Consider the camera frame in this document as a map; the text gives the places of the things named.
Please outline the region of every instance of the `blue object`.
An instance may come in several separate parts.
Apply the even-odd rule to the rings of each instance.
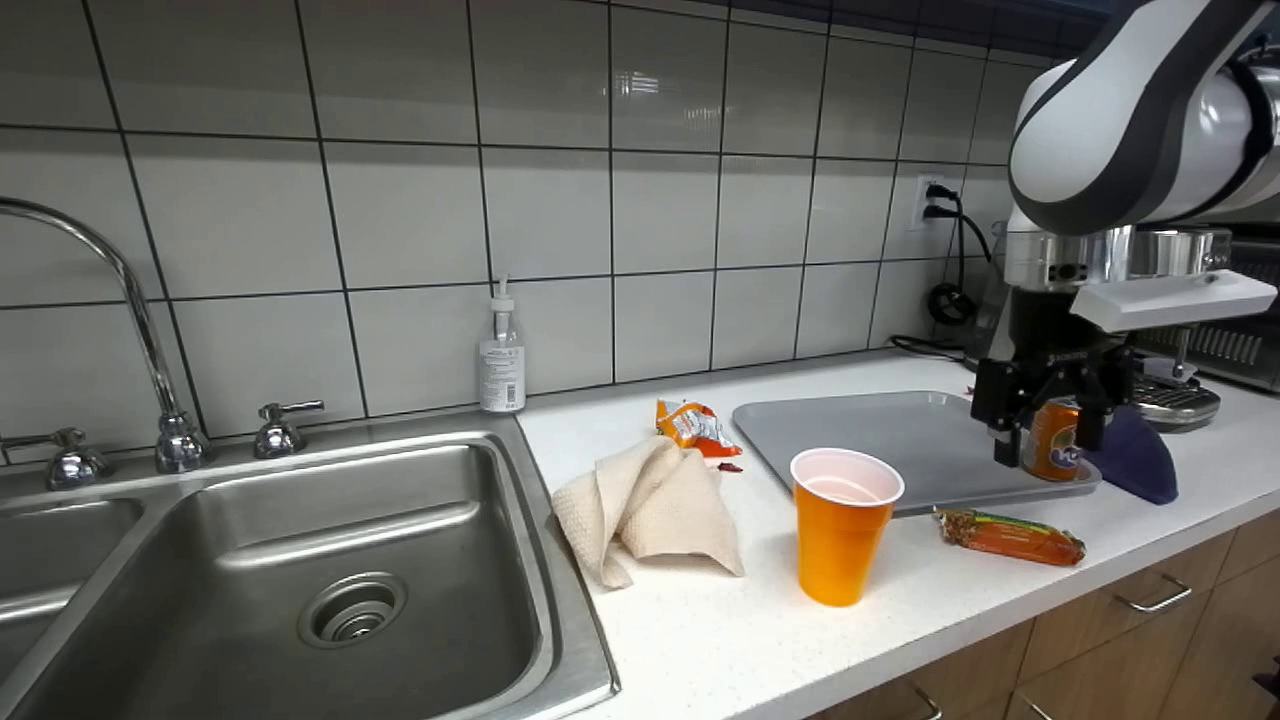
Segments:
[[[1164,438],[1140,416],[1140,409],[1120,405],[1104,428],[1104,448],[1088,454],[1107,486],[1148,500],[1177,500],[1177,474]]]

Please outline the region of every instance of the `white countertop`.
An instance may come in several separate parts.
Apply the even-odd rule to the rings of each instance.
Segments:
[[[725,419],[747,399],[953,391],[973,375],[949,361],[848,361],[766,379],[705,379],[661,391],[563,399],[520,416],[547,488],[651,434],[656,396],[709,399]],[[1180,500],[1152,509],[1111,486],[1092,495],[1002,504],[1088,544],[1082,567],[1040,567],[940,544],[928,518],[892,520],[868,595],[814,603],[793,576],[796,509],[754,458],[725,478],[747,571],[628,564],[632,587],[592,587],[624,691],[587,717],[810,717],[892,678],[995,637],[1072,595],[1177,558],[1280,509],[1280,399],[1219,388],[1219,416],[1169,438]]]

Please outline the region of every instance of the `sink drain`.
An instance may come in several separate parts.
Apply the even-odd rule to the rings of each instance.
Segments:
[[[347,648],[396,619],[403,584],[390,571],[357,571],[330,584],[299,618],[299,637],[319,648]]]

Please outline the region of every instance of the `beige rag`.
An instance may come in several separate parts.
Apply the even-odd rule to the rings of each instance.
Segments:
[[[670,439],[603,458],[597,474],[555,491],[555,518],[577,562],[603,587],[632,584],[616,562],[621,550],[635,562],[709,558],[734,576],[745,571],[722,478],[700,454]]]

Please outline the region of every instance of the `faucet handle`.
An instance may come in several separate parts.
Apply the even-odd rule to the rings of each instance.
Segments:
[[[326,399],[256,409],[265,428],[256,428],[254,438],[254,458],[270,462],[270,458],[291,458],[307,448],[307,438],[297,424],[290,424],[290,416],[303,416],[303,411],[326,411]]]
[[[49,478],[45,486],[49,488],[76,488],[76,486],[87,486],[96,478],[103,478],[103,462],[84,445],[84,434],[76,428],[57,428],[57,434],[45,434],[45,438],[0,438],[0,454],[17,454],[17,448],[41,448],[41,445],[52,445],[57,458],[49,462]]]

